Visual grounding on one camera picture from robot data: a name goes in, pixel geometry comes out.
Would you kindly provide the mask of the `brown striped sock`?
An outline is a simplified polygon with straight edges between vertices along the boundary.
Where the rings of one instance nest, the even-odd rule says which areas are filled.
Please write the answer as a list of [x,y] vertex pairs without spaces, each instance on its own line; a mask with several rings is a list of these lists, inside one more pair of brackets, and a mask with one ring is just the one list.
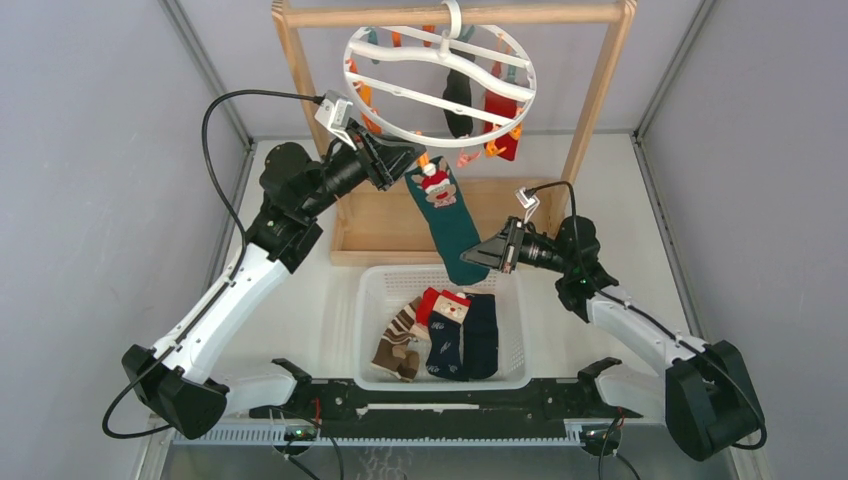
[[371,366],[387,372],[402,382],[411,383],[418,374],[420,354],[409,349],[416,335],[416,313],[421,304],[420,297],[401,308],[383,331]]

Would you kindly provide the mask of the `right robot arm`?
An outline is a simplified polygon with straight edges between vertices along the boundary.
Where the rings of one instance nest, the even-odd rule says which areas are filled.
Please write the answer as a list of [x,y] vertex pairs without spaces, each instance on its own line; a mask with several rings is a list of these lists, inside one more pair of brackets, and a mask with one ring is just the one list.
[[751,447],[763,447],[764,413],[738,348],[673,332],[627,295],[602,267],[599,253],[595,225],[585,217],[567,217],[553,238],[511,217],[500,232],[460,258],[502,273],[525,264],[559,274],[555,289],[563,307],[619,340],[652,369],[646,375],[622,363],[600,365],[577,391],[587,414],[602,416],[615,406],[658,417],[677,446],[697,461],[741,448],[742,439],[753,433],[760,438]]

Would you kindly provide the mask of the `white round clip hanger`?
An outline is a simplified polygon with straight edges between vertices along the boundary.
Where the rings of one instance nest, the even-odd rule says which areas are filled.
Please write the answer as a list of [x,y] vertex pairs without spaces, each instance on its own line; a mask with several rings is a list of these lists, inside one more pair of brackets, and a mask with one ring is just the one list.
[[[446,5],[450,20],[442,32],[433,26],[358,29],[343,53],[346,87],[374,133],[508,155],[536,99],[535,65],[503,28],[472,25],[461,19],[457,2]],[[442,99],[451,69],[470,78],[470,107]],[[472,117],[473,133],[454,138],[444,110]]]

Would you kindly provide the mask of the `dark printed sock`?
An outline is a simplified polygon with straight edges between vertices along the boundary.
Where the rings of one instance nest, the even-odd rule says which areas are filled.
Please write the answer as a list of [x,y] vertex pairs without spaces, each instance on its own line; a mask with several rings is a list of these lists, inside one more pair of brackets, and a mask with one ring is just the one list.
[[463,366],[462,324],[470,307],[468,298],[443,290],[429,317],[430,351],[426,369],[430,375],[452,381],[467,381]]

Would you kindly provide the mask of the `dark green sock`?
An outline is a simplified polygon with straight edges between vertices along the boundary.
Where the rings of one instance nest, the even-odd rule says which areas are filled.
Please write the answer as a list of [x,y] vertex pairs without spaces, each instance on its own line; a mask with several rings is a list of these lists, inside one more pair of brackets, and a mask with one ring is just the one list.
[[449,163],[442,156],[433,157],[427,169],[418,166],[408,171],[405,181],[450,281],[459,286],[483,281],[487,268],[460,259],[481,239]]

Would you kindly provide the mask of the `navy sock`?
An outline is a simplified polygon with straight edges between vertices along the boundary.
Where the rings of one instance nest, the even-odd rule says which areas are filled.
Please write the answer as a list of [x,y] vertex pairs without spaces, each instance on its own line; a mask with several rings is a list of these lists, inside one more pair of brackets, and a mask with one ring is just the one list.
[[466,375],[483,380],[498,370],[499,332],[493,294],[468,294],[471,304],[463,323]]

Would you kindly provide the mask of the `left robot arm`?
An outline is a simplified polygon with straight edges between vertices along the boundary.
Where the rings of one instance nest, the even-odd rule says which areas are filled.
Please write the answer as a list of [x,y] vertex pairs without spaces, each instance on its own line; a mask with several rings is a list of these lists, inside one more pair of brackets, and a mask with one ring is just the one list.
[[318,216],[364,182],[385,191],[426,152],[424,145],[373,134],[352,121],[320,160],[294,142],[274,147],[259,178],[260,210],[236,259],[190,312],[152,347],[122,358],[141,403],[188,439],[221,418],[266,406],[298,417],[311,407],[300,373],[278,364],[269,373],[217,382],[213,367],[256,307],[303,263],[323,233]]

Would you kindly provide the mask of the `white perforated plastic basket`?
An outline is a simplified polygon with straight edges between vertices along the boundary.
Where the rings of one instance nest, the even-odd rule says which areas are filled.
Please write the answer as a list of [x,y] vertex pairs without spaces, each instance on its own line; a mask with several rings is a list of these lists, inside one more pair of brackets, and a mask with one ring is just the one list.
[[531,379],[516,274],[461,287],[442,266],[373,267],[361,276],[354,317],[354,379],[363,389],[514,390]]

